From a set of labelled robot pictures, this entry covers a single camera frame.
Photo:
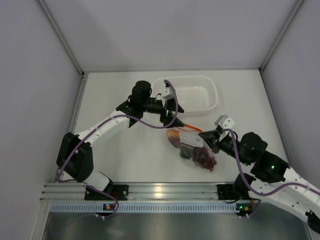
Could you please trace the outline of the fake purple grapes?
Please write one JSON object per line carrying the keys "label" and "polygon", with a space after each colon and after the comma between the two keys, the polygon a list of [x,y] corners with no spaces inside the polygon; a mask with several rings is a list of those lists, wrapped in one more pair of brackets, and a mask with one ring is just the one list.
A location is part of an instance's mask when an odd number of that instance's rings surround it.
{"label": "fake purple grapes", "polygon": [[217,161],[206,147],[195,147],[192,150],[192,161],[202,169],[213,171]]}

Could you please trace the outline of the clear zip top bag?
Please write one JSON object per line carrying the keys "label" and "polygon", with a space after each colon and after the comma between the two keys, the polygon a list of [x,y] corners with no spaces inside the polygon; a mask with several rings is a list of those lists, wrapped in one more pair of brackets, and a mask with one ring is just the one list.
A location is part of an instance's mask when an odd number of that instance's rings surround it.
{"label": "clear zip top bag", "polygon": [[[205,147],[208,149],[209,153],[212,156],[214,156],[214,154],[213,154],[212,150],[209,148],[209,146],[204,142],[204,140],[201,137],[199,137],[199,133],[202,132],[202,130],[200,128],[185,124],[184,127],[175,127],[175,128],[170,128],[170,129],[179,131],[180,148],[193,148],[194,149],[196,147],[199,147],[199,148]],[[192,159],[183,159],[183,160],[193,162]]]}

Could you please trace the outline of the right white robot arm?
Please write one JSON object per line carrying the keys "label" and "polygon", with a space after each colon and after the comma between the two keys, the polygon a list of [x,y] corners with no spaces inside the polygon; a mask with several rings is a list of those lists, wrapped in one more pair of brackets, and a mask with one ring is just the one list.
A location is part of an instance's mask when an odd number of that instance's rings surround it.
{"label": "right white robot arm", "polygon": [[265,201],[285,210],[316,233],[320,232],[320,190],[303,179],[285,160],[267,151],[268,144],[254,132],[241,140],[231,129],[199,133],[213,153],[236,159],[239,174],[232,191],[240,199]]}

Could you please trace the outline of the fake orange food piece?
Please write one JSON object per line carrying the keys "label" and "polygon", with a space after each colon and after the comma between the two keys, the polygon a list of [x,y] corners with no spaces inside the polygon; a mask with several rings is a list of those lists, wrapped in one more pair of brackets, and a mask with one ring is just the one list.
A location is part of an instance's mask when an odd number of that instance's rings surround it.
{"label": "fake orange food piece", "polygon": [[180,132],[175,129],[168,129],[166,131],[166,137],[171,145],[177,149],[181,147],[181,139],[180,139]]}

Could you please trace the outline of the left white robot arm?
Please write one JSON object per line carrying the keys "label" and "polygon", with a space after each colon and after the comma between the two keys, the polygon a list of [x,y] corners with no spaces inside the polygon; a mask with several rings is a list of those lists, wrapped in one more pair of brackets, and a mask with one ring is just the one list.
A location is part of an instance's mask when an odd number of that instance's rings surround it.
{"label": "left white robot arm", "polygon": [[104,144],[136,123],[156,129],[157,126],[142,120],[145,113],[159,115],[162,124],[160,129],[184,126],[178,119],[178,113],[183,113],[184,110],[179,105],[176,90],[169,80],[164,80],[163,92],[156,97],[151,94],[152,87],[148,81],[137,81],[127,100],[104,120],[80,133],[65,134],[56,160],[59,169],[57,182],[62,183],[62,173],[67,173],[71,176],[71,181],[86,184],[102,200],[109,199],[113,194],[113,181],[95,169],[94,147]]}

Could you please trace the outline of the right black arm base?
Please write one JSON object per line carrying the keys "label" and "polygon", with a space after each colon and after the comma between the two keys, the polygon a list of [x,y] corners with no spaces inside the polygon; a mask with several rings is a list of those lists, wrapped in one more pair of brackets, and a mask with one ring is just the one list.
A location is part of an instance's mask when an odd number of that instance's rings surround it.
{"label": "right black arm base", "polygon": [[220,201],[235,203],[240,200],[239,194],[234,190],[232,184],[218,184],[217,195]]}

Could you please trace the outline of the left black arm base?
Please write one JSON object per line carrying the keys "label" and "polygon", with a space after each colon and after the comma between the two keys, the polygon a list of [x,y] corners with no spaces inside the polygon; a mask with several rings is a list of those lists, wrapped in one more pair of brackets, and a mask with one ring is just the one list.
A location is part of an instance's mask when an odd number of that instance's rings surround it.
{"label": "left black arm base", "polygon": [[[127,184],[114,184],[106,192],[108,195],[115,198],[117,201],[127,201],[129,194],[129,186]],[[105,194],[99,193],[96,190],[85,188],[84,199],[86,201],[112,201],[110,197],[107,197]]]}

